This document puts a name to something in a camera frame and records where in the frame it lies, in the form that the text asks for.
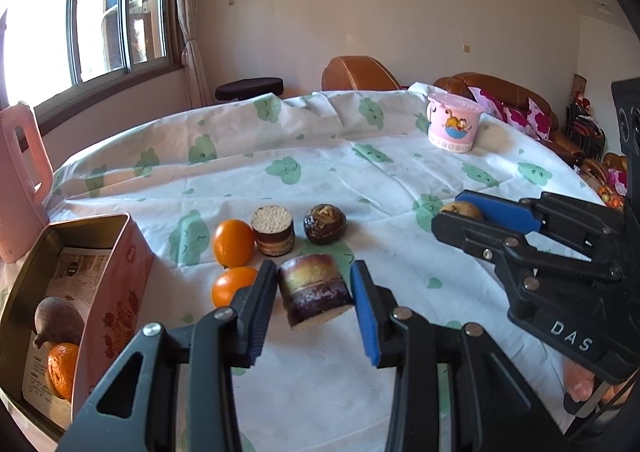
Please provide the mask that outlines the right human hand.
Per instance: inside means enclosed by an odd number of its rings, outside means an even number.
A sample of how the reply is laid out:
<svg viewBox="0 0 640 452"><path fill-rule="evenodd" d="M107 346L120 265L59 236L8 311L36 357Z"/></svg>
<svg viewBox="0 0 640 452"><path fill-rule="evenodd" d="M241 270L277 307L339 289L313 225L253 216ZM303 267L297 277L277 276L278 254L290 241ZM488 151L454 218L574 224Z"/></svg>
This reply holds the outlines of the right human hand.
<svg viewBox="0 0 640 452"><path fill-rule="evenodd" d="M587 370L587 368L583 368L571 360L564 359L563 380L565 391L574 402L586 402L592 396L594 390L594 374ZM627 384L609 386L600 400L601 403L610 402L626 385ZM626 402L629 394L630 388L615 401L614 406L619 406Z"/></svg>

